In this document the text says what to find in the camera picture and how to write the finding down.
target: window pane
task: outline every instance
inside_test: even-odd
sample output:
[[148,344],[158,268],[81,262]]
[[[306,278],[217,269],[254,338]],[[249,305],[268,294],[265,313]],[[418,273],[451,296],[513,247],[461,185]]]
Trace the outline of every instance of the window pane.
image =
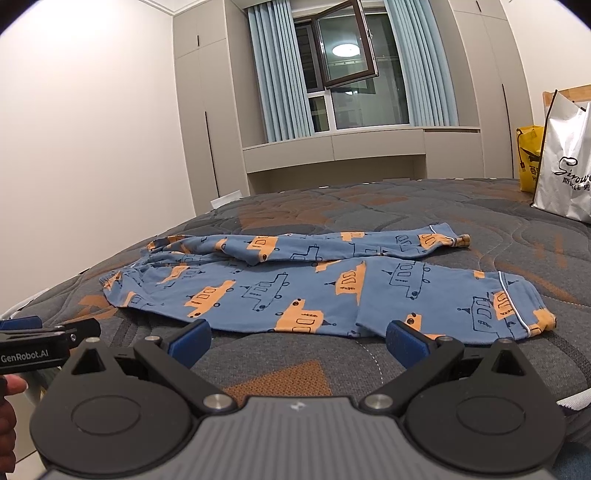
[[311,25],[296,25],[295,36],[300,51],[301,66],[304,70],[306,89],[309,92],[323,90]]
[[408,123],[402,68],[388,14],[367,14],[379,76],[331,90],[336,128]]
[[310,110],[312,112],[312,123],[314,132],[326,132],[329,129],[329,117],[326,113],[326,104],[324,97],[312,97],[310,101]]
[[318,28],[326,56],[328,80],[368,69],[353,7],[345,7],[319,18]]

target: shopping bag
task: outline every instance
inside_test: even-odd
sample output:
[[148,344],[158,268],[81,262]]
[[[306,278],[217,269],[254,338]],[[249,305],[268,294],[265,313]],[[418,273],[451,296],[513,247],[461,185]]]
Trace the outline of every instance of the shopping bag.
[[546,117],[532,206],[591,223],[591,102],[575,105],[556,91]]
[[517,129],[519,151],[519,185],[522,192],[534,193],[540,171],[540,157],[544,127],[533,125]]

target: blue gripper pad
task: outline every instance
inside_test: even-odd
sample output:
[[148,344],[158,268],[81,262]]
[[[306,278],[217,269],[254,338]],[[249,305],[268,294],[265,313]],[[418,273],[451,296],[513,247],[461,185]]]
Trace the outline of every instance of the blue gripper pad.
[[204,319],[195,320],[166,339],[163,347],[177,362],[191,368],[212,345],[212,330]]
[[410,368],[436,348],[436,343],[399,320],[386,329],[386,348],[403,367]]
[[3,320],[0,322],[0,331],[28,330],[34,328],[43,328],[43,321],[37,315],[33,317],[22,317],[19,319]]

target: quilted mattress surface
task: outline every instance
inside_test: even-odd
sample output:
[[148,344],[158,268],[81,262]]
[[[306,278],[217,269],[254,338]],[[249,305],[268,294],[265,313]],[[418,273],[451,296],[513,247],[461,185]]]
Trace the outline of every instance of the quilted mattress surface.
[[[157,236],[385,231],[447,222],[472,244],[439,249],[427,262],[522,275],[557,316],[555,331],[521,348],[560,400],[591,388],[591,227],[536,210],[530,201],[514,180],[392,180],[247,197]],[[56,286],[18,316],[39,315],[47,326],[95,317],[112,346],[181,328],[175,320],[116,309],[102,294],[99,277],[135,261],[154,238]],[[238,401],[248,394],[359,399],[403,371],[381,338],[225,332],[214,332],[212,348],[193,369]],[[578,433],[585,443],[587,430]]]

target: metal screw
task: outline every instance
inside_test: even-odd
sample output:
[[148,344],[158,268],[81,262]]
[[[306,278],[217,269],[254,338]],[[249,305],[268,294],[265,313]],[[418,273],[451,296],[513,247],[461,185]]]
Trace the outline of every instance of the metal screw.
[[203,399],[203,405],[211,410],[225,410],[228,407],[231,407],[233,404],[232,397],[225,395],[223,393],[214,393],[213,395],[208,395]]
[[385,410],[390,408],[394,401],[383,393],[376,393],[365,397],[365,404],[372,410]]

